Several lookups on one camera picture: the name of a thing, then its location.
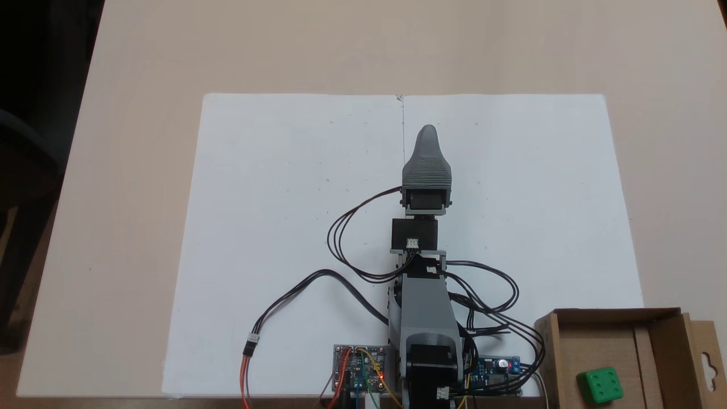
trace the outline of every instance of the cardboard box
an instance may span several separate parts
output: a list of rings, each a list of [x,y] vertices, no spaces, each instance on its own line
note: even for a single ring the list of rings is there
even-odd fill
[[[727,382],[714,323],[678,308],[556,309],[538,319],[547,348],[540,372],[551,409],[589,408],[578,373],[612,366],[624,397],[608,409],[727,408]],[[707,387],[702,354],[716,377]]]

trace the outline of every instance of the green dice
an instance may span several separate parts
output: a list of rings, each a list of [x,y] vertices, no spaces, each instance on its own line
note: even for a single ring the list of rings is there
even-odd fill
[[[590,405],[599,405],[624,397],[619,377],[612,367],[581,372],[576,379],[583,399]]]

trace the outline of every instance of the robotic arm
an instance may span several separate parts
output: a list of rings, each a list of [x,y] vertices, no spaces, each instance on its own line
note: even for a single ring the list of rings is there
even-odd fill
[[[449,388],[463,381],[462,340],[441,274],[446,252],[437,249],[435,219],[451,204],[451,169],[432,125],[419,131],[401,193],[412,217],[392,222],[391,252],[405,268],[389,289],[389,338],[399,356],[402,403],[404,409],[454,409]]]

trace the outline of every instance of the beige table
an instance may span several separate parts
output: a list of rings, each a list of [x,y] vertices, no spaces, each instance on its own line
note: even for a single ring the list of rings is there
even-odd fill
[[[604,93],[644,301],[727,346],[716,0],[107,0],[21,395],[161,394],[208,92]]]

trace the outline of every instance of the orange wire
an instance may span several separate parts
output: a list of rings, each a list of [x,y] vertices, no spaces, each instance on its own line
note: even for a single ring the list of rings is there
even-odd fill
[[[336,388],[336,392],[333,393],[333,399],[331,400],[331,403],[328,405],[328,409],[333,409],[334,405],[336,405],[336,399],[338,398],[338,394],[341,393],[341,388],[343,387],[343,371],[346,369],[346,364],[348,364],[348,357],[351,355],[351,350],[346,350],[346,355],[343,356],[343,360],[341,362],[341,368],[338,371],[338,387]]]
[[[250,407],[247,405],[247,400],[245,399],[245,372],[246,372],[246,364],[247,361],[250,358],[246,355],[242,357],[242,363],[240,364],[240,394],[242,395],[242,405],[245,407],[245,409],[250,409]]]

